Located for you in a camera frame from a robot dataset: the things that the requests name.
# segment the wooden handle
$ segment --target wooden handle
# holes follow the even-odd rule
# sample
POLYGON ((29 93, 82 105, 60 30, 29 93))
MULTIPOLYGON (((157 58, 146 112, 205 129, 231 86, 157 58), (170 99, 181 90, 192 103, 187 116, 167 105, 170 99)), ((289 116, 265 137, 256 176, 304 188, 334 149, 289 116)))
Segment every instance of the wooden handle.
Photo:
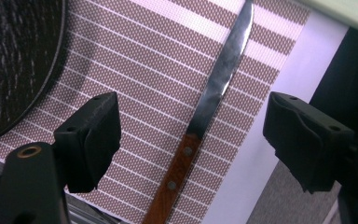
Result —
POLYGON ((197 155, 201 140, 195 134, 185 134, 176 149, 170 168, 146 213, 143 224, 164 224, 182 188, 191 162, 197 155))

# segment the placemat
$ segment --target placemat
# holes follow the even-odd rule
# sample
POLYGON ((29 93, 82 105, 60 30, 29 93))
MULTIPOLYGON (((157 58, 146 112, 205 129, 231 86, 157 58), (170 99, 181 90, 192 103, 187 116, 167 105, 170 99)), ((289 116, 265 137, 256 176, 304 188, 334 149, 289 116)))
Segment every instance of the placemat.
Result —
MULTIPOLYGON (((200 223, 310 11, 255 0, 239 70, 193 164, 170 223, 200 223)), ((46 99, 0 138, 0 161, 52 132, 94 95, 118 93, 121 148, 97 190, 76 197, 140 223, 195 110, 243 1, 69 1, 67 61, 46 99)))

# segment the knife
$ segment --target knife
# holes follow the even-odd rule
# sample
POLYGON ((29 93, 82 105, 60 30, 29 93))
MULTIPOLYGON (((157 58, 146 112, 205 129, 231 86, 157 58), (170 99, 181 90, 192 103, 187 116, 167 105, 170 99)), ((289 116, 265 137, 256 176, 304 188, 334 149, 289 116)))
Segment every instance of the knife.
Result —
POLYGON ((190 170, 191 162, 199 151, 202 138, 239 65, 251 32, 253 16, 252 0, 246 0, 208 77, 186 134, 176 149, 170 167, 149 206, 144 224, 159 224, 167 221, 190 170))

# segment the round black object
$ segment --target round black object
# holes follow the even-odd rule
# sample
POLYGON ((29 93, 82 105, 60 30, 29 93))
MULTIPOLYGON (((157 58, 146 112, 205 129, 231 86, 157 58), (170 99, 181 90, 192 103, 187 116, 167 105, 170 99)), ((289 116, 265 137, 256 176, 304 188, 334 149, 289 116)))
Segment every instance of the round black object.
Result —
POLYGON ((64 0, 0 1, 0 135, 60 73, 65 9, 64 0))

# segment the metal blade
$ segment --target metal blade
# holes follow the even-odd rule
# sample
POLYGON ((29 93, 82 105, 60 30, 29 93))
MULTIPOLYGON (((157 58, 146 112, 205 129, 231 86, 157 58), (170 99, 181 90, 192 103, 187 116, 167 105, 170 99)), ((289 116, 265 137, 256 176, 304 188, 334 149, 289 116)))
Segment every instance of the metal blade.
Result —
POLYGON ((249 39, 254 16, 252 3, 253 0, 246 0, 228 35, 208 78, 193 118, 187 127, 187 134, 194 133, 199 139, 202 139, 208 129, 249 39))

